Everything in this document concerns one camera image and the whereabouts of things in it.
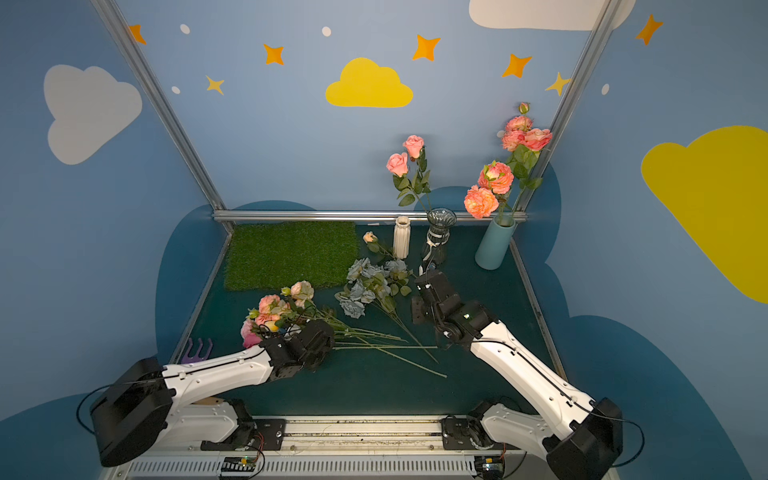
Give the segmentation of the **purple toy garden rake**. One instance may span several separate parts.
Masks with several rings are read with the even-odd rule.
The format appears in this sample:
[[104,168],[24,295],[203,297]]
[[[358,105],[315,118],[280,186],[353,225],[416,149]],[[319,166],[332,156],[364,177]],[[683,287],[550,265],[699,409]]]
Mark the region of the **purple toy garden rake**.
[[210,338],[189,338],[183,348],[180,364],[198,363],[210,358],[213,341]]

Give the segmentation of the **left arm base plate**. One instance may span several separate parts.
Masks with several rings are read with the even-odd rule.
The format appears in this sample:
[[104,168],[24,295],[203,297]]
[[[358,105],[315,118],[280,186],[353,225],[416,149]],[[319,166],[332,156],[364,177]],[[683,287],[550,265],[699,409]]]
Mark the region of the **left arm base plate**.
[[239,424],[221,442],[202,441],[202,451],[260,450],[279,451],[285,438],[287,421],[281,418],[253,419]]

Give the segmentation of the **clear glass vase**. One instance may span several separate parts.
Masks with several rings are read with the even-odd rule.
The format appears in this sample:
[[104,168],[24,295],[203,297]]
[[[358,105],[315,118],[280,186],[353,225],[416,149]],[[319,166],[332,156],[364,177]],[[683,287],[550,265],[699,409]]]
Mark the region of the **clear glass vase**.
[[446,258],[446,244],[450,239],[450,229],[456,224],[456,214],[444,207],[427,212],[429,229],[421,253],[419,273],[436,269]]

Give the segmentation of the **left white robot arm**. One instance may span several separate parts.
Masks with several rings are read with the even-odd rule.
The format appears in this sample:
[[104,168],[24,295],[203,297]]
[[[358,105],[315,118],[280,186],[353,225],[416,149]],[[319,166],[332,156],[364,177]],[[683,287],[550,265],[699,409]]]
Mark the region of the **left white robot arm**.
[[246,350],[197,363],[137,361],[89,409],[104,467],[128,463],[156,445],[198,444],[204,451],[260,446],[256,423],[242,402],[207,399],[314,371],[335,344],[322,320],[271,337]]

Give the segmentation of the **peach rosebud stem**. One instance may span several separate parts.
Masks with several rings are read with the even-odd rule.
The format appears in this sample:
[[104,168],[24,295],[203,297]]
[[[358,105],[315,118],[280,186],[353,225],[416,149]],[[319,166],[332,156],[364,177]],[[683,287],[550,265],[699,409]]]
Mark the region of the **peach rosebud stem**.
[[371,253],[383,255],[389,258],[395,257],[392,249],[384,244],[372,231],[366,232],[363,235],[363,240],[367,249]]

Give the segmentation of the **white ribbed ceramic vase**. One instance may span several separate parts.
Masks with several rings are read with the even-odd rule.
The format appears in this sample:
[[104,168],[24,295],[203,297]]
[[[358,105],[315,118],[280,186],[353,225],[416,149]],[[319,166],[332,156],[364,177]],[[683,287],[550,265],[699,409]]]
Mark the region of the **white ribbed ceramic vase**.
[[394,224],[393,255],[396,259],[405,260],[409,254],[411,220],[408,216],[398,216]]

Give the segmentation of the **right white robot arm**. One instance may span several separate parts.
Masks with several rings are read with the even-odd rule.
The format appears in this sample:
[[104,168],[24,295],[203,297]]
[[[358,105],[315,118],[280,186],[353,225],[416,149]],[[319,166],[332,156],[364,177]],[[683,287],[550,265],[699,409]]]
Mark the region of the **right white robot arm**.
[[528,403],[524,414],[501,403],[481,409],[481,430],[495,443],[544,460],[559,479],[601,479],[624,449],[624,418],[610,399],[594,400],[528,350],[477,301],[464,302],[439,270],[415,280],[415,315],[499,373]]

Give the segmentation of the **coral pink rose stem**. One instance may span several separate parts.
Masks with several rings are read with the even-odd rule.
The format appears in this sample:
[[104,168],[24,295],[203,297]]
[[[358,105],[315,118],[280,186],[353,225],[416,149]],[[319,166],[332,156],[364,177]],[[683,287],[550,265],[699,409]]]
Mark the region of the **coral pink rose stem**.
[[522,195],[527,190],[536,190],[542,180],[532,174],[541,152],[550,143],[552,133],[548,130],[533,128],[528,131],[511,130],[504,137],[505,149],[510,152],[508,164],[518,181],[519,193],[513,204],[513,210],[519,207]]

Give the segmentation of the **single pink rose stem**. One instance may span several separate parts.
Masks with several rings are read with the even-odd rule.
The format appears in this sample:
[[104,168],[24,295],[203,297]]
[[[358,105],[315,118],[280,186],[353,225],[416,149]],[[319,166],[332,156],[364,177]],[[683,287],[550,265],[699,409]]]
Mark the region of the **single pink rose stem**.
[[398,205],[401,207],[418,205],[422,211],[432,209],[429,194],[430,170],[424,152],[418,158],[407,152],[393,154],[387,161],[386,168],[392,175],[394,188],[397,190]]

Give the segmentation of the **two-bloom coral rose stem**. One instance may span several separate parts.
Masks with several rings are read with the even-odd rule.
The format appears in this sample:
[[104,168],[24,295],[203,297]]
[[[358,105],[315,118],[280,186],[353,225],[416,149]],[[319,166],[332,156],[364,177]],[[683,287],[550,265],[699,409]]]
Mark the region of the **two-bloom coral rose stem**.
[[507,163],[493,161],[484,165],[476,184],[465,195],[465,210],[473,218],[493,218],[500,226],[511,226],[514,220],[508,204],[514,179]]

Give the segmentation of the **pink flower bouquet pile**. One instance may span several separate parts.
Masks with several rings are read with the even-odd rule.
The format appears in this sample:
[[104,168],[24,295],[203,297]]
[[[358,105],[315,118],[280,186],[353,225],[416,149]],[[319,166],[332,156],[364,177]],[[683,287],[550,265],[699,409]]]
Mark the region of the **pink flower bouquet pile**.
[[321,321],[331,328],[333,340],[341,341],[342,349],[374,350],[424,372],[446,378],[443,373],[398,355],[396,350],[407,347],[403,338],[350,326],[340,320],[332,308],[318,306],[314,302],[314,287],[308,281],[284,287],[279,294],[266,295],[256,308],[248,310],[240,330],[243,347],[248,349],[278,337],[291,339],[307,331],[310,326],[319,326]]

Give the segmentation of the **pink rose spray stem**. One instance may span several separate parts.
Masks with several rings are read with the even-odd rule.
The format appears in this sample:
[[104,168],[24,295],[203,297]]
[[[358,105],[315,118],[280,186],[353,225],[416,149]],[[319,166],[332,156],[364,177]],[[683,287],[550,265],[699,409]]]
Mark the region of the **pink rose spray stem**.
[[527,134],[533,129],[533,121],[528,116],[530,105],[520,102],[517,109],[518,114],[505,126],[501,142],[502,148],[509,153],[506,163],[527,179],[539,159],[539,153],[529,146],[527,140]]

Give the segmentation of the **green artificial grass mat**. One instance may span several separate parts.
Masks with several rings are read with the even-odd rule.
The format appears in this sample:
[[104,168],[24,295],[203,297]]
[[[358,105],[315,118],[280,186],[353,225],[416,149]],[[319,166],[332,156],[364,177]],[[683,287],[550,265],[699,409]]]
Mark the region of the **green artificial grass mat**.
[[320,288],[340,286],[360,249],[352,222],[239,225],[224,285],[230,291],[279,290],[302,280]]

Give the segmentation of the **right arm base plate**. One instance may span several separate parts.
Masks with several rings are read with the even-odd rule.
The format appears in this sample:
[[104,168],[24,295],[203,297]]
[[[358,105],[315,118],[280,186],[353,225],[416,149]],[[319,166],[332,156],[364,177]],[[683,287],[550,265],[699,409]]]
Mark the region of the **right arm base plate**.
[[475,417],[448,415],[440,420],[440,427],[444,450],[502,449],[502,444],[493,441]]

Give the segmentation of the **blue grey fabric flowers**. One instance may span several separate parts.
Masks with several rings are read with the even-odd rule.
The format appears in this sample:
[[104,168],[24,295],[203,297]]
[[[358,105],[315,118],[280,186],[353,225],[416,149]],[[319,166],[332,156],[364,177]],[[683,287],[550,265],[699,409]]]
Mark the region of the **blue grey fabric flowers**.
[[432,353],[406,326],[397,311],[397,300],[407,298],[412,289],[409,281],[412,271],[403,260],[387,260],[374,264],[368,258],[356,260],[348,269],[347,284],[335,294],[344,314],[359,319],[369,307],[378,308],[401,328],[428,357],[437,362]]

